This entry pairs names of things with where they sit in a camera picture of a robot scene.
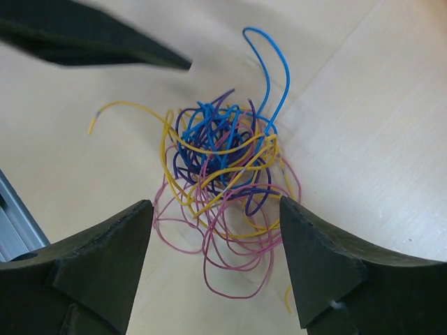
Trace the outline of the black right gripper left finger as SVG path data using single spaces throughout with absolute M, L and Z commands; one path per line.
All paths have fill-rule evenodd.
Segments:
M 141 200 L 1 263 L 2 334 L 125 334 L 152 229 Z

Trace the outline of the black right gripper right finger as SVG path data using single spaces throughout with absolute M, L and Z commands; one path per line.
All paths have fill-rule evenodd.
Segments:
M 281 237 L 309 334 L 445 334 L 446 263 L 365 241 L 288 197 Z

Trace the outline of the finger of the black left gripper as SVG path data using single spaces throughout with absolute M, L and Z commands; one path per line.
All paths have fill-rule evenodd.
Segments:
M 148 64 L 188 70 L 192 65 L 104 10 L 77 1 L 2 1 L 1 41 L 60 66 Z

